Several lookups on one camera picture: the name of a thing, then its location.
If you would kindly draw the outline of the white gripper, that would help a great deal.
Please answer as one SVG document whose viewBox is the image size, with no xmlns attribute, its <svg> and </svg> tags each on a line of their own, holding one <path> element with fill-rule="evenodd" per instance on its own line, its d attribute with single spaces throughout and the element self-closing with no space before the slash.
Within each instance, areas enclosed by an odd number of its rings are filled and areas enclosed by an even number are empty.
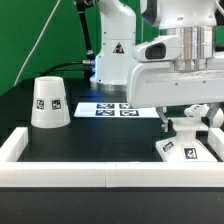
<svg viewBox="0 0 224 224">
<path fill-rule="evenodd" d="M 181 54 L 176 35 L 160 36 L 134 47 L 136 63 L 127 80 L 127 102 L 134 108 L 157 107 L 165 132 L 169 121 L 163 106 L 210 103 L 206 117 L 210 126 L 224 102 L 224 50 L 204 61 L 204 69 L 176 71 L 174 60 Z"/>
</svg>

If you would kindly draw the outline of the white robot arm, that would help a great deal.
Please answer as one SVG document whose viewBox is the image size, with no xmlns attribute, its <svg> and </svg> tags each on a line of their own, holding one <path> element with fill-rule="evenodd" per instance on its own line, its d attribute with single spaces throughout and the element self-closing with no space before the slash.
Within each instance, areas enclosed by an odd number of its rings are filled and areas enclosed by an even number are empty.
<svg viewBox="0 0 224 224">
<path fill-rule="evenodd" d="M 94 71 L 90 85 L 124 88 L 133 107 L 186 105 L 188 118 L 224 124 L 224 51 L 216 47 L 221 0 L 75 0 Z"/>
</svg>

